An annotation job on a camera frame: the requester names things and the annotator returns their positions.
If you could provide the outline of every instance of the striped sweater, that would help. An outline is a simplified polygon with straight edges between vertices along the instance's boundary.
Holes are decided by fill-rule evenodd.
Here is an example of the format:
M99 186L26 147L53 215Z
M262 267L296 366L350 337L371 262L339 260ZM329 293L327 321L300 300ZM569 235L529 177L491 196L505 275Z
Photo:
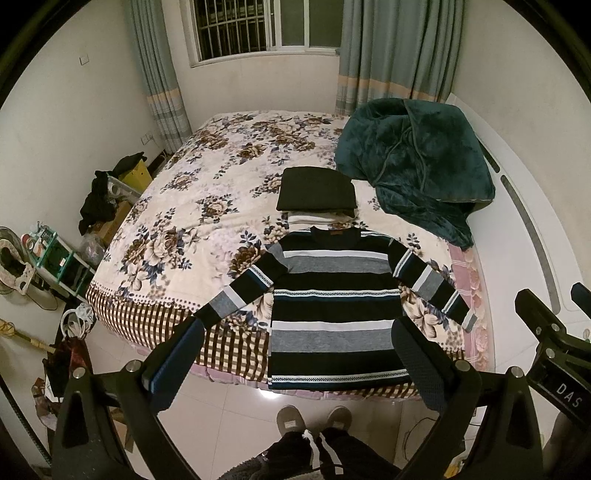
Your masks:
M197 315L210 328L274 287L270 388L395 385L408 381L390 334L403 315L400 283L457 323L475 321L459 292L395 239L316 227L288 233Z

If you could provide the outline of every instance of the black pants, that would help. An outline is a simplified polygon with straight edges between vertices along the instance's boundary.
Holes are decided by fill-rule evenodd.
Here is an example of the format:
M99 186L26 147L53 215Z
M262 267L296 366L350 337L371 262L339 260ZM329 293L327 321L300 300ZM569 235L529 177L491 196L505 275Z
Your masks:
M338 455L343 467L341 475L335 474L332 458L323 447L320 439L316 440L319 447L321 471L326 479L335 480L369 480L396 478L400 470L380 457L361 440L352 437L343 430L328 428L322 431L326 443ZM290 476L309 470L312 448L309 440L301 433L286 433L281 440L275 442L263 453L267 471L261 478L268 480L284 480Z

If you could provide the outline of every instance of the wall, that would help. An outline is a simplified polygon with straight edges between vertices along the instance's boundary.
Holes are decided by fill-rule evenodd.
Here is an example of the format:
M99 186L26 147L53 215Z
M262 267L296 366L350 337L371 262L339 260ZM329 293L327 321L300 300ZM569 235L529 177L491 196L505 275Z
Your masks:
M164 0L168 42L193 130L217 113L335 111L339 57L262 55L191 68L178 0Z
M81 66L83 54L90 62ZM121 0L95 0L43 47L0 109L0 225L20 235L41 220L77 245L79 210L94 171L109 170L142 150L152 160L162 148L154 141L142 145L148 131L162 146L132 58ZM60 315L12 293L0 297L0 317L52 342ZM0 372L45 437L31 396L33 382L43 376L42 357L19 340L0 338ZM42 463L2 394L0 416L25 457Z
M466 4L452 92L535 177L591 285L589 100L546 40L503 0Z

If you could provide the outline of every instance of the metal bolt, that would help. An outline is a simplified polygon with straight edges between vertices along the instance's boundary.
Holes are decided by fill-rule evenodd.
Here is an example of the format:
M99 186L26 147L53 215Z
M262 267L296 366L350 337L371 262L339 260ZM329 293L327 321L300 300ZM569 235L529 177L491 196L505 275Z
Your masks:
M460 372L467 372L470 370L470 364L465 360L458 360L455 365Z
M86 373L86 368L78 367L78 368L76 368L76 370L74 370L74 373L72 373L72 376L74 378L82 378L82 377L84 377L85 373Z
M125 365L125 369L128 372L137 372L141 367L141 360L132 360L131 362L127 362L127 364Z
M521 378L523 377L523 370L519 367L511 367L511 375L515 378Z

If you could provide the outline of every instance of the curtain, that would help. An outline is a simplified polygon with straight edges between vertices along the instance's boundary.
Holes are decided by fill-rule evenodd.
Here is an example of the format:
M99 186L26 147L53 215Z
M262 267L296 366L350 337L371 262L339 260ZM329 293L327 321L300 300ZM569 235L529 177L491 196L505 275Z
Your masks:
M336 112L374 98L444 102L464 0L345 0Z
M191 136L191 125L174 72L161 0L125 0L125 13L148 104L166 152L175 153Z

